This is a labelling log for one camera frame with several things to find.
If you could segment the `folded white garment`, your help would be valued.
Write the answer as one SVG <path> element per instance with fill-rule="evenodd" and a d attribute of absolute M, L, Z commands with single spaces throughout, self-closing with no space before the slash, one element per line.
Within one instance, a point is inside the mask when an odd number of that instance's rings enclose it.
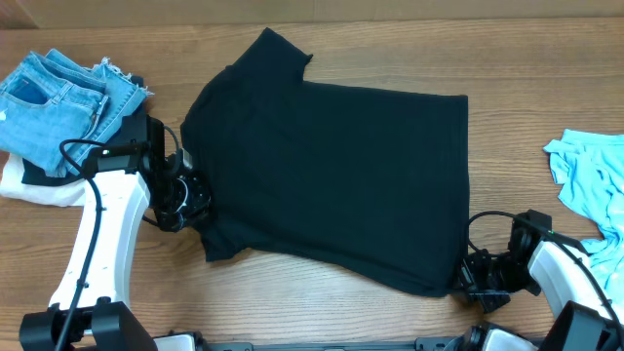
<path fill-rule="evenodd" d="M 82 207 L 85 205 L 86 181 L 79 179 L 62 186 L 30 185 L 21 182 L 24 176 L 22 158 L 6 153 L 7 160 L 1 173 L 1 196 L 30 203 Z"/>

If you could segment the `folded dark navy garment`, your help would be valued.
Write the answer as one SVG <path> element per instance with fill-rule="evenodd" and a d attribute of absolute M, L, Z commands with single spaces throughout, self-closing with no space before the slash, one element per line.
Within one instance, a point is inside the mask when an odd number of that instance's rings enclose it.
<path fill-rule="evenodd" d="M 144 79 L 140 76 L 131 77 L 131 83 L 137 83 L 140 88 L 143 88 Z M 134 110 L 132 110 L 132 114 L 128 111 L 125 111 L 123 115 L 118 118 L 118 122 L 122 122 L 128 116 L 137 115 L 141 110 L 143 110 L 143 102 L 136 106 Z M 119 136 L 121 134 L 121 126 L 116 127 L 117 130 L 113 134 L 113 136 L 106 142 L 106 144 L 119 144 L 122 141 L 122 137 Z M 72 174 L 70 171 L 67 171 L 66 161 L 61 157 L 61 162 L 58 165 L 58 168 L 54 172 L 46 172 L 45 170 L 35 166 L 31 162 L 23 159 L 22 164 L 24 168 L 24 173 L 21 178 L 21 182 L 27 185 L 39 185 L 39 186 L 62 186 L 66 185 L 70 182 L 76 181 L 79 179 L 78 175 Z"/>

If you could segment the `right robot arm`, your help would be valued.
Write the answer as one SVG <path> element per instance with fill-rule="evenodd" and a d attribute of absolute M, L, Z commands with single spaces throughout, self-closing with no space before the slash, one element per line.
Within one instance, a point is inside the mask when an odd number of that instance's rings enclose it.
<path fill-rule="evenodd" d="M 555 318 L 547 335 L 531 340 L 492 323 L 483 323 L 454 339 L 448 350 L 621 350 L 623 318 L 589 269 L 581 243 L 552 229 L 552 218 L 534 210 L 520 214 L 487 211 L 512 220 L 505 253 L 473 251 L 458 266 L 455 288 L 466 302 L 485 313 L 511 301 L 511 294 L 543 294 Z"/>

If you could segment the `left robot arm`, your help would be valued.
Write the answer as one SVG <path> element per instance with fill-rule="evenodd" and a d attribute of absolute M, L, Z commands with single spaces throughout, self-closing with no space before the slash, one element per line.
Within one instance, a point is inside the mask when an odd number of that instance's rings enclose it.
<path fill-rule="evenodd" d="M 86 335 L 107 351 L 199 351 L 199 332 L 151 336 L 130 309 L 137 233 L 150 224 L 178 232 L 204 218 L 211 196 L 181 147 L 165 154 L 170 128 L 147 115 L 124 118 L 112 143 L 94 142 L 79 173 L 86 201 L 67 268 L 44 312 L 24 315 L 19 343 L 27 351 L 76 350 Z"/>

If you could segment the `blue denim shorts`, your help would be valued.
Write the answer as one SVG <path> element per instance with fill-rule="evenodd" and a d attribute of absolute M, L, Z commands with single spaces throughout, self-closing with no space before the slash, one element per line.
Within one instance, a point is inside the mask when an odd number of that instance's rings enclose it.
<path fill-rule="evenodd" d="M 46 172 L 62 157 L 76 174 L 59 145 L 67 139 L 106 143 L 122 126 L 118 118 L 149 96 L 131 77 L 108 58 L 87 68 L 56 49 L 29 53 L 1 82 L 1 149 Z"/>

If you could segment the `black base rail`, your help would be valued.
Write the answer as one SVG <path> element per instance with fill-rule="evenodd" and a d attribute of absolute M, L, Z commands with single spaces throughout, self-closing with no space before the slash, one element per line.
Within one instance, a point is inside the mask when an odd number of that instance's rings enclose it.
<path fill-rule="evenodd" d="M 403 342 L 290 343 L 256 345 L 250 342 L 209 343 L 198 332 L 154 338 L 158 351 L 443 351 L 461 350 L 463 336 L 418 337 Z"/>

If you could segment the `light blue crumpled shirt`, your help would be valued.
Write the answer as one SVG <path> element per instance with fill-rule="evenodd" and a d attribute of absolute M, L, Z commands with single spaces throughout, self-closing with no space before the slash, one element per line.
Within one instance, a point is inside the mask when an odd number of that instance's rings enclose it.
<path fill-rule="evenodd" d="M 623 316 L 623 136 L 566 129 L 544 151 L 570 210 L 594 221 L 601 239 L 582 242 L 590 270 Z"/>

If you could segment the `black t-shirt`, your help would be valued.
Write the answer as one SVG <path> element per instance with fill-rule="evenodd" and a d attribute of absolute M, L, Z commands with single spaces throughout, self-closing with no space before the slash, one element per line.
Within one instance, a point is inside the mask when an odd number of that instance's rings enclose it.
<path fill-rule="evenodd" d="M 186 115 L 211 196 L 196 224 L 207 260 L 292 254 L 448 294 L 467 251 L 467 97 L 308 82 L 309 61 L 265 29 Z"/>

